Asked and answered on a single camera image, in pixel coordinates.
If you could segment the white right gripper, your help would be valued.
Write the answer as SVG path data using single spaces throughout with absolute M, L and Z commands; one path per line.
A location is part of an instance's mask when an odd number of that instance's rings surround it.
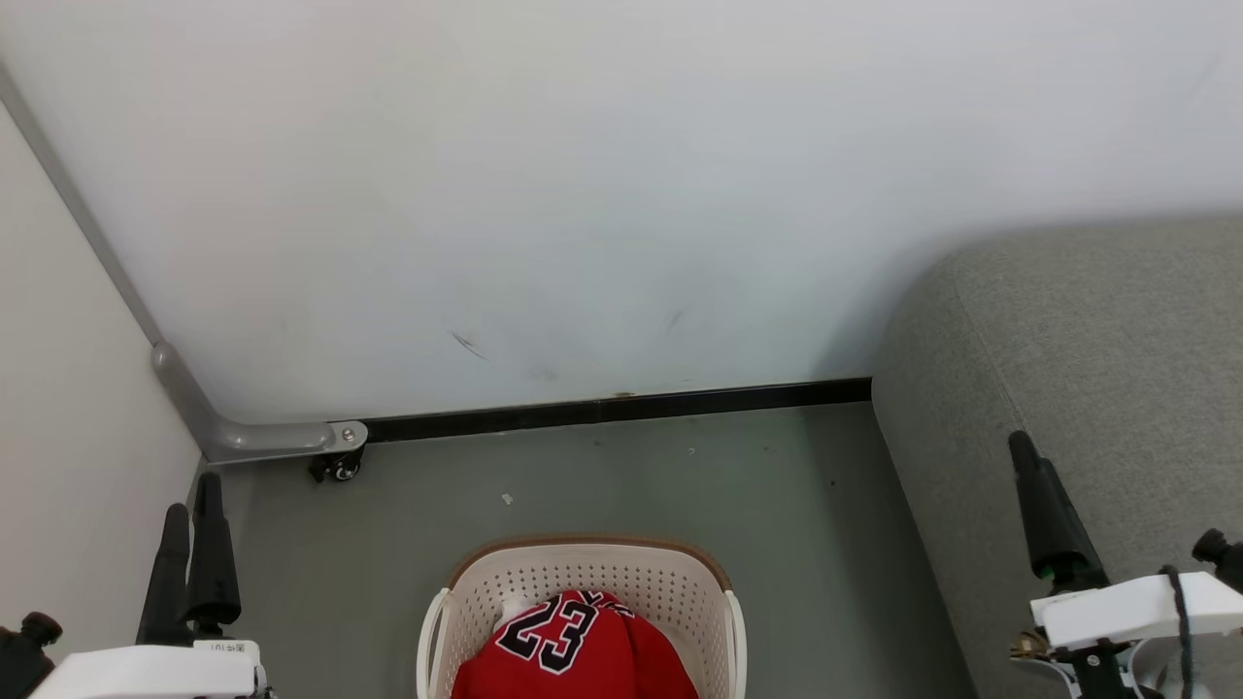
M 1009 434 L 1030 572 L 1052 585 L 1053 597 L 1030 602 L 1035 626 L 1052 648 L 1071 650 L 1109 641 L 1175 638 L 1180 614 L 1168 576 L 1108 585 L 1104 565 L 1057 466 L 1025 432 Z M 1242 596 L 1212 573 L 1180 573 L 1191 634 L 1226 634 L 1242 627 Z

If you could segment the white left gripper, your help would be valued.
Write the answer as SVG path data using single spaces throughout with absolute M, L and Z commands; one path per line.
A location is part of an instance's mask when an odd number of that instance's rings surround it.
M 66 655 L 30 697 L 266 698 L 268 678 L 257 642 L 215 641 L 240 614 L 222 483 L 218 473 L 205 473 L 198 479 L 191 509 L 191 549 L 186 505 L 167 509 L 138 646 Z M 191 629 L 199 638 L 194 643 Z

